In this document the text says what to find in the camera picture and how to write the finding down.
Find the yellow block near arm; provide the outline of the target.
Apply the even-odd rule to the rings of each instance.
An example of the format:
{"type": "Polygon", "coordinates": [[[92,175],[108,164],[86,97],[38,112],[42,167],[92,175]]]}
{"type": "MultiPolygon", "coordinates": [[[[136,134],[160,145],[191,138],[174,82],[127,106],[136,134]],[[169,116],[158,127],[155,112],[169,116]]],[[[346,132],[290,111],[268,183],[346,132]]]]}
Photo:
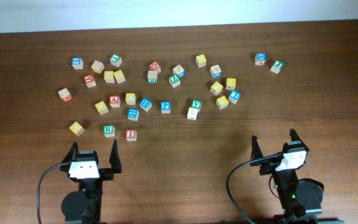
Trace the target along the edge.
{"type": "Polygon", "coordinates": [[[78,122],[74,122],[70,127],[70,131],[72,131],[76,136],[80,136],[85,129],[78,122]]]}

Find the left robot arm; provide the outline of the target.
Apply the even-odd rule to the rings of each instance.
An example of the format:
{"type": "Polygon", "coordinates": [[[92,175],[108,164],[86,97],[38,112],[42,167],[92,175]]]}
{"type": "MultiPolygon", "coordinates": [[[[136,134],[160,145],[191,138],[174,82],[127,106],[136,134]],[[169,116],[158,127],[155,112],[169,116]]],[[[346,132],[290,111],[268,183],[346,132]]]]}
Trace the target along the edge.
{"type": "Polygon", "coordinates": [[[62,201],[61,210],[65,223],[100,223],[103,183],[114,180],[114,175],[122,172],[117,141],[112,144],[109,156],[110,168],[99,168],[96,151],[79,151],[78,144],[62,160],[61,171],[78,184],[78,190],[69,193],[62,201]]]}

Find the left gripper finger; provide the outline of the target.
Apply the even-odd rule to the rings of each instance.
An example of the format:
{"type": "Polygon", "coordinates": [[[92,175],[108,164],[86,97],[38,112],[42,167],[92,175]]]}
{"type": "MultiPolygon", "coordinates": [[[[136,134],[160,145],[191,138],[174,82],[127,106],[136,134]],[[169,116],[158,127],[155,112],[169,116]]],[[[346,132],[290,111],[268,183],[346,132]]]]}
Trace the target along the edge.
{"type": "Polygon", "coordinates": [[[77,144],[77,142],[74,142],[72,144],[70,150],[64,157],[63,163],[69,163],[69,162],[76,161],[77,153],[78,153],[78,144],[77,144]]]}
{"type": "Polygon", "coordinates": [[[113,174],[120,174],[122,172],[121,160],[119,158],[117,140],[115,139],[112,144],[112,149],[109,157],[109,163],[113,174]]]}

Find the red letter A block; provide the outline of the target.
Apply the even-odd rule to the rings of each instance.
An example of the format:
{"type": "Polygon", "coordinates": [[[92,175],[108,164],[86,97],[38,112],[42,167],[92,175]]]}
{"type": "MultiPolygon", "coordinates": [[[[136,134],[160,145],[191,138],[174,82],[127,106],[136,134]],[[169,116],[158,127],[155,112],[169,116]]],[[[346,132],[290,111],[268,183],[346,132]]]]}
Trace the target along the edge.
{"type": "Polygon", "coordinates": [[[119,95],[110,95],[109,104],[112,108],[119,108],[121,106],[121,100],[119,95]]]}

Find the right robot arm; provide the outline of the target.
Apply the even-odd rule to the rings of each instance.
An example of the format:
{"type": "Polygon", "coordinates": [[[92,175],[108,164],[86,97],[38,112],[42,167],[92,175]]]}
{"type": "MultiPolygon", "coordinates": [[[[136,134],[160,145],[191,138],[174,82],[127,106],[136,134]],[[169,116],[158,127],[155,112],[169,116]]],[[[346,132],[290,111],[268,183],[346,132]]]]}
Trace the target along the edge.
{"type": "Polygon", "coordinates": [[[273,217],[274,223],[344,223],[337,218],[319,219],[322,214],[324,185],[313,179],[299,179],[296,171],[306,164],[309,148],[294,129],[290,141],[283,144],[282,151],[264,156],[252,136],[251,166],[260,168],[260,175],[270,175],[283,209],[273,217]]]}

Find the green letter R block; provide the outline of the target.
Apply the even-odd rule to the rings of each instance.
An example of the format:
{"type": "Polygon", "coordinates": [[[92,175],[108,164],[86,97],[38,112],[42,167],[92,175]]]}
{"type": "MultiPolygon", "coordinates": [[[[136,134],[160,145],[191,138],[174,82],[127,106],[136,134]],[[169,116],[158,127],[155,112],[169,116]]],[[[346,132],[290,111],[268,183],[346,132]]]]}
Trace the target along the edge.
{"type": "Polygon", "coordinates": [[[115,136],[115,127],[111,124],[103,126],[103,134],[105,137],[110,138],[115,136]]]}

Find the red letter I block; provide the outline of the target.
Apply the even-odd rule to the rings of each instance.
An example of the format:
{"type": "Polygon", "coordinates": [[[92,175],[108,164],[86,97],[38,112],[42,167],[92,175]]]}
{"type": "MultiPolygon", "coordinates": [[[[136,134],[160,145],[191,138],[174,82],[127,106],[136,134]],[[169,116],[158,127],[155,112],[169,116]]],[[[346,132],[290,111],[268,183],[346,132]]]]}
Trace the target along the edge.
{"type": "Polygon", "coordinates": [[[126,130],[126,140],[127,141],[137,141],[137,131],[135,129],[126,130]]]}

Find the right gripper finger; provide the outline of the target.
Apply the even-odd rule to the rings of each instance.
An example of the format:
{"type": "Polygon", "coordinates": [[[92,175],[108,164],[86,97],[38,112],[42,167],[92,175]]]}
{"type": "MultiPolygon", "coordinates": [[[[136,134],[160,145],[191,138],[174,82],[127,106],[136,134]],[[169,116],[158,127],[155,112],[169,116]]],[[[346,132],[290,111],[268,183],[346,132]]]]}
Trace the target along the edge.
{"type": "Polygon", "coordinates": [[[305,146],[304,142],[301,140],[295,129],[290,130],[291,141],[289,142],[290,146],[300,145],[305,146]]]}
{"type": "Polygon", "coordinates": [[[257,141],[257,136],[252,136],[251,138],[252,151],[250,159],[252,161],[263,158],[262,151],[257,141]]]}

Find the yellow letter C block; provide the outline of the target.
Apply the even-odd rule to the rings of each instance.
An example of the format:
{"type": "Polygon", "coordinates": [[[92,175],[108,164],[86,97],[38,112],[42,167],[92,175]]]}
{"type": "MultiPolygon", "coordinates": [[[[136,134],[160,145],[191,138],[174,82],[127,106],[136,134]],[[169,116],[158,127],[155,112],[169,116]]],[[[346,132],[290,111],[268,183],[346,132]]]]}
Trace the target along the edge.
{"type": "Polygon", "coordinates": [[[136,104],[136,95],[135,93],[126,93],[126,104],[127,105],[135,105],[136,104]]]}

